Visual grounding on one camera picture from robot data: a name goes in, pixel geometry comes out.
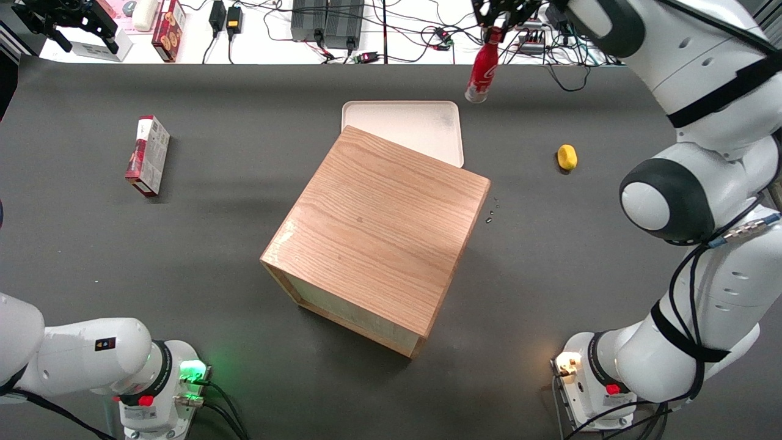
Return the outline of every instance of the wooden cube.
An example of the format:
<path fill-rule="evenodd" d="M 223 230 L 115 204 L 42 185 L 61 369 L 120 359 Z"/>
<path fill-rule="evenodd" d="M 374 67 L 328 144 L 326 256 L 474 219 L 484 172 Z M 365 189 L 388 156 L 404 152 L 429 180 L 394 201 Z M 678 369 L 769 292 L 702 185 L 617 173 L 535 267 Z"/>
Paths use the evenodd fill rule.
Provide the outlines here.
<path fill-rule="evenodd" d="M 347 127 L 260 260 L 298 305 L 413 358 L 489 186 Z"/>

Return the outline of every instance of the sticker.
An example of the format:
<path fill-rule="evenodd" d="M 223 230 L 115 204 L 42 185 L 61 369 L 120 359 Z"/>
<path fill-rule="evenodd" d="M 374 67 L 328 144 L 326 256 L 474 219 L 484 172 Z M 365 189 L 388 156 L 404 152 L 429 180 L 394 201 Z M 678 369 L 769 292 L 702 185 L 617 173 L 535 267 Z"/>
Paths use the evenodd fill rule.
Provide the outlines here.
<path fill-rule="evenodd" d="M 613 408 L 632 401 L 633 400 L 630 397 L 627 397 L 627 395 L 605 395 L 603 397 L 603 406 Z"/>
<path fill-rule="evenodd" d="M 95 351 L 102 352 L 103 350 L 113 350 L 117 347 L 117 339 L 115 337 L 107 337 L 105 339 L 98 339 L 95 341 Z"/>
<path fill-rule="evenodd" d="M 157 418 L 155 406 L 125 406 L 125 418 L 128 420 L 151 420 Z"/>
<path fill-rule="evenodd" d="M 136 182 L 135 185 L 136 185 L 136 188 L 139 188 L 141 191 L 143 191 L 145 193 L 151 193 L 152 192 L 152 190 L 147 185 L 144 185 L 141 182 Z"/>

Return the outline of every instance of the black table surface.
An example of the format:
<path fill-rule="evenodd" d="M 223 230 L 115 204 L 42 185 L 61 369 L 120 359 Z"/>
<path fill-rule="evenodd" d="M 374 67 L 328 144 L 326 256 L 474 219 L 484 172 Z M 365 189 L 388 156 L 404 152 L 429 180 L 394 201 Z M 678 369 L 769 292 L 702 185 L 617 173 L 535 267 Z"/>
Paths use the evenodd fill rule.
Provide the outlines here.
<path fill-rule="evenodd" d="M 572 87 L 584 71 L 557 74 Z M 625 68 L 594 69 L 567 93 L 542 67 L 503 67 L 481 105 L 463 97 L 468 76 L 26 58 L 0 123 L 0 290 L 49 326 L 133 316 L 189 342 L 255 439 L 555 439 L 548 360 L 576 332 L 642 319 L 683 255 L 633 227 L 618 200 L 622 177 L 673 130 Z M 456 102 L 465 168 L 493 182 L 493 221 L 475 227 L 413 361 L 296 307 L 258 262 L 355 99 Z M 153 200 L 124 181 L 143 114 L 173 136 Z M 579 153 L 570 175 L 554 166 L 562 143 Z M 761 324 L 666 438 L 777 436 L 778 305 Z M 116 416 L 89 392 L 54 400 L 103 429 Z M 4 439 L 92 438 L 29 404 L 0 408 L 0 426 Z M 231 434 L 201 411 L 190 438 Z"/>

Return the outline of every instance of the green indicator light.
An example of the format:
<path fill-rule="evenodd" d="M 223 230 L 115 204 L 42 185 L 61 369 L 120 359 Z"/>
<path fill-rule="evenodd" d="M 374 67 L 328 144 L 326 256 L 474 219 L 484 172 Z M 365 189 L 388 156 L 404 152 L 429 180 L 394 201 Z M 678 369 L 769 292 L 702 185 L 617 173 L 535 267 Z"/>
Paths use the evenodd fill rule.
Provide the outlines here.
<path fill-rule="evenodd" d="M 183 380 L 203 380 L 206 376 L 206 364 L 198 359 L 179 364 L 179 378 Z"/>

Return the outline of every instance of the yellow sponge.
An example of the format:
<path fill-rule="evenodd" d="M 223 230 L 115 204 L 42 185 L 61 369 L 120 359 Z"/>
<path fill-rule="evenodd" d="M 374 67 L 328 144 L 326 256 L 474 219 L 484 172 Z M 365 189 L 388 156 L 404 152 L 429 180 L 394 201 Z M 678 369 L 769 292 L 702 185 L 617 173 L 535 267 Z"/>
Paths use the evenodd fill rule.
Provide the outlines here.
<path fill-rule="evenodd" d="M 559 150 L 557 151 L 557 162 L 559 162 L 559 166 L 566 171 L 571 171 L 576 168 L 576 165 L 579 163 L 579 158 L 576 156 L 576 149 L 568 144 L 559 147 Z"/>

